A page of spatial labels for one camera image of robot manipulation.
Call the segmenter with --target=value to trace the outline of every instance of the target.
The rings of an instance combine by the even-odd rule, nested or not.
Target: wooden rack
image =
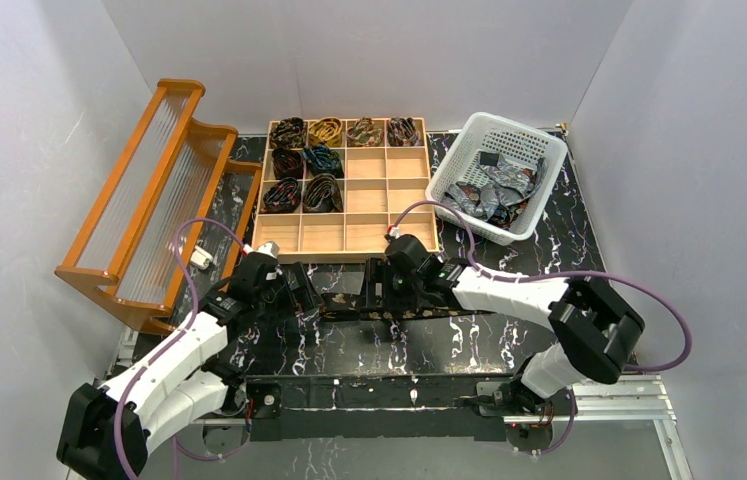
[[[374,122],[385,132],[386,118]],[[311,125],[317,120],[306,120]],[[356,119],[343,119],[341,147],[333,148],[341,157],[345,179],[338,180],[344,200],[343,213],[258,214],[253,246],[267,241],[279,245],[279,260],[293,262],[364,262],[382,255],[388,226],[412,203],[425,199],[429,184],[429,154],[422,118],[414,118],[423,143],[417,147],[392,147],[387,134],[381,147],[347,147],[346,131]],[[270,122],[272,131],[278,122]],[[264,152],[261,192],[276,182],[270,142]],[[302,180],[303,194],[311,172]],[[258,211],[262,198],[259,195]],[[400,224],[402,233],[417,236],[430,251],[439,251],[435,214],[429,206],[412,211]]]
[[[166,335],[183,274],[173,237],[203,217],[224,173],[252,175],[237,234],[243,237],[258,194],[261,166],[228,161],[238,132],[193,119],[205,87],[162,79],[75,241],[55,274],[134,330]],[[193,252],[202,224],[180,241]],[[230,252],[231,272],[238,246]]]

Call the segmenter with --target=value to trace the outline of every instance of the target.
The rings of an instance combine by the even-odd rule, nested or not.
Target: white plug
[[[193,247],[193,254],[190,256],[190,264],[194,267],[205,270],[214,261],[214,257],[200,247]]]

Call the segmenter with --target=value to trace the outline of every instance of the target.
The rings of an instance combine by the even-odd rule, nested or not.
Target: gray wall
[[[689,317],[665,378],[696,478],[747,479],[747,2],[635,2],[571,131],[609,269]],[[667,360],[678,329],[637,303]]]
[[[52,274],[150,92],[98,0],[0,2],[0,479],[63,479],[121,324]]]
[[[631,0],[102,0],[150,85],[196,78],[197,118],[476,111],[570,121]]]

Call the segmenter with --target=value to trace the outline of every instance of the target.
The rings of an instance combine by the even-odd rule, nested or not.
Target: laundry basket
[[[508,230],[464,215],[473,233],[494,243],[508,245],[515,240],[526,240],[535,232],[535,226],[541,219],[564,163],[564,157],[567,156],[567,145],[548,133],[507,118],[482,112],[474,113],[432,176],[426,188],[426,198],[440,202],[447,188],[459,181],[480,188],[488,183],[490,179],[479,169],[480,151],[502,153],[533,167],[537,167],[538,159],[544,158],[546,176],[538,191],[529,199],[526,209]],[[439,217],[461,226],[458,219],[448,211],[439,207],[435,210]]]

